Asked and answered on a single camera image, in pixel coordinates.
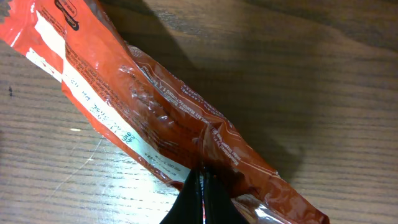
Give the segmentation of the red chocolate bar wrapper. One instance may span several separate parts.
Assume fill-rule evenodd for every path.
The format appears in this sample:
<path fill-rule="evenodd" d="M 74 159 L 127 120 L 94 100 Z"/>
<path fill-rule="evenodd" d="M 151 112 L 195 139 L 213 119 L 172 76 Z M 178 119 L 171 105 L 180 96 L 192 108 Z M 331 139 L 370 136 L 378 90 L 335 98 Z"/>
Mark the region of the red chocolate bar wrapper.
<path fill-rule="evenodd" d="M 158 179 L 183 189 L 209 169 L 249 223 L 328 223 L 183 81 L 128 45 L 98 1 L 3 1 L 1 39 L 62 84 L 93 127 Z"/>

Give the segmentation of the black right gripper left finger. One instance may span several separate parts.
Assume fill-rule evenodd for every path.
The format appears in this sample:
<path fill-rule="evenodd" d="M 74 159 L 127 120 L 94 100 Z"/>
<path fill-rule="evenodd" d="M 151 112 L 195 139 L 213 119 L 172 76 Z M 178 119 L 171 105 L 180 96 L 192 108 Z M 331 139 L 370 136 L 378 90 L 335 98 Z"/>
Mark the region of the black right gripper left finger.
<path fill-rule="evenodd" d="M 203 224 L 200 173 L 191 170 L 172 208 L 160 224 Z"/>

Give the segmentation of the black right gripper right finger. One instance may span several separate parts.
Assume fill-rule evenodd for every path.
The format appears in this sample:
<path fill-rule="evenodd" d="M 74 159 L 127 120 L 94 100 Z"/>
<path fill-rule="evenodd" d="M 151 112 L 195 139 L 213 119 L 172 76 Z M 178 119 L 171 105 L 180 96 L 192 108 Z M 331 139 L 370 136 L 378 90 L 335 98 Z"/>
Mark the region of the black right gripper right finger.
<path fill-rule="evenodd" d="M 204 175 L 204 206 L 206 224 L 248 224 L 233 205 L 223 184 L 209 169 Z"/>

